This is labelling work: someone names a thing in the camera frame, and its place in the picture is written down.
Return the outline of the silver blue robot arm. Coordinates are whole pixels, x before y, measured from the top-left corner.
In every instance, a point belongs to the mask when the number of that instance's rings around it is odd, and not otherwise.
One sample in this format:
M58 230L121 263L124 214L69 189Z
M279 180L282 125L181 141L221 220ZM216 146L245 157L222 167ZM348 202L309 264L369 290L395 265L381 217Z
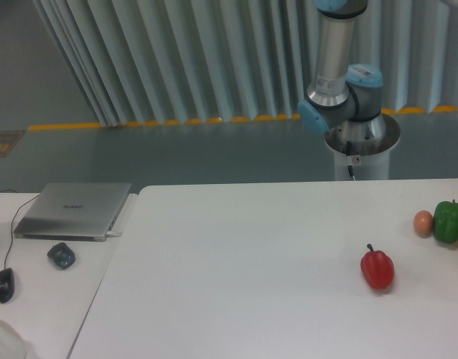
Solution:
M298 112L316 133L383 108L458 109L458 1L315 1L315 69Z

